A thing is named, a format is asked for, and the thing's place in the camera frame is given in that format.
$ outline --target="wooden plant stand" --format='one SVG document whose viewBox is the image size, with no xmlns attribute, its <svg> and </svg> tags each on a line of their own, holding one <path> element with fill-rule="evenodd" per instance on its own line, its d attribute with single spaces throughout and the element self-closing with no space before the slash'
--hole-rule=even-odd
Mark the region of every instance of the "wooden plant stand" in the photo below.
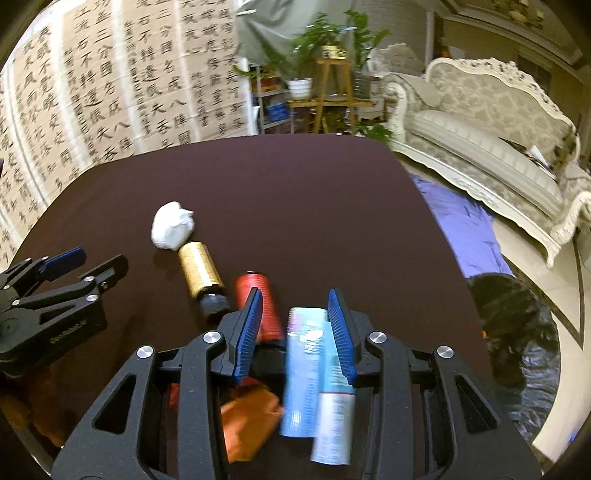
<svg viewBox="0 0 591 480">
<path fill-rule="evenodd" d="M 314 133 L 320 132 L 320 125 L 322 123 L 322 112 L 325 106 L 348 106 L 351 121 L 351 135 L 357 133 L 357 114 L 355 107 L 357 106 L 373 106 L 371 100 L 360 100 L 353 97 L 353 86 L 351 84 L 351 60 L 335 60 L 335 59 L 317 59 L 316 63 L 320 65 L 320 94 L 318 98 L 312 100 L 290 100 L 290 108 L 315 107 L 316 118 L 314 119 Z M 326 86 L 329 81 L 330 67 L 340 67 L 345 79 L 345 100 L 327 100 Z"/>
</svg>

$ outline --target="brown table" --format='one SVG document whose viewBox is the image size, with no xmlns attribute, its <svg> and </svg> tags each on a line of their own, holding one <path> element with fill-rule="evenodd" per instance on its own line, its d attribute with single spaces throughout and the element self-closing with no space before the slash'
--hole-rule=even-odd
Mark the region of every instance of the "brown table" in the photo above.
<svg viewBox="0 0 591 480">
<path fill-rule="evenodd" d="M 269 135 L 98 166 L 43 214 L 16 261 L 77 246 L 89 268 L 116 254 L 129 259 L 129 274 L 104 297 L 107 330 L 57 364 L 60 414 L 79 419 L 137 347 L 176 348 L 206 329 L 177 253 L 150 240 L 156 210 L 172 200 L 194 211 L 193 239 L 207 244 L 232 299 L 235 278 L 263 272 L 285 323 L 291 307 L 326 307 L 329 290 L 340 287 L 376 328 L 426 351 L 450 345 L 490 378 L 469 290 L 395 156 L 360 138 Z M 233 469 L 239 479 L 343 477 L 310 462 L 310 446 L 277 436 Z"/>
</svg>

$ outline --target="white flower pot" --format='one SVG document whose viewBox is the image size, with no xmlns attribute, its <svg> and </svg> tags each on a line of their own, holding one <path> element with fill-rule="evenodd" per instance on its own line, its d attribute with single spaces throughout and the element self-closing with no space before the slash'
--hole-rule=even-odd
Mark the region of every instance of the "white flower pot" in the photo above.
<svg viewBox="0 0 591 480">
<path fill-rule="evenodd" d="M 307 100 L 312 95 L 312 79 L 289 80 L 287 87 L 294 100 Z"/>
</svg>

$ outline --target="purple blanket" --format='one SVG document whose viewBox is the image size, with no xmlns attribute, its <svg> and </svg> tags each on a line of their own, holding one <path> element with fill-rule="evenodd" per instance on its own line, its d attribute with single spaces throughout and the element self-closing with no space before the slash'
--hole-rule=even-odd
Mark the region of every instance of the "purple blanket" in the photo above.
<svg viewBox="0 0 591 480">
<path fill-rule="evenodd" d="M 464 278 L 481 273 L 512 275 L 482 205 L 441 185 L 411 177 L 452 247 Z"/>
</svg>

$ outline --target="blue gripper pad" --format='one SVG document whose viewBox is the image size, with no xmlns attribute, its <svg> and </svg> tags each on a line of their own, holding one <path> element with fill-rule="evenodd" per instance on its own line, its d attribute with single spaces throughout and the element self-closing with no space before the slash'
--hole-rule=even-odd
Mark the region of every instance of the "blue gripper pad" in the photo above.
<svg viewBox="0 0 591 480">
<path fill-rule="evenodd" d="M 250 308 L 246 313 L 244 328 L 236 345 L 236 367 L 232 374 L 236 385 L 241 385 L 242 380 L 248 376 L 251 368 L 252 356 L 256 347 L 256 337 L 262 317 L 262 293 L 257 289 Z"/>
<path fill-rule="evenodd" d="M 39 280 L 53 281 L 81 267 L 86 262 L 86 252 L 81 247 L 74 248 L 47 260 L 37 275 Z"/>
<path fill-rule="evenodd" d="M 355 368 L 355 346 L 349 328 L 345 321 L 345 315 L 350 316 L 347 307 L 341 303 L 337 297 L 336 291 L 329 293 L 329 320 L 332 325 L 333 335 L 337 353 L 339 354 L 340 369 L 343 375 L 353 385 L 357 378 L 357 369 Z"/>
</svg>

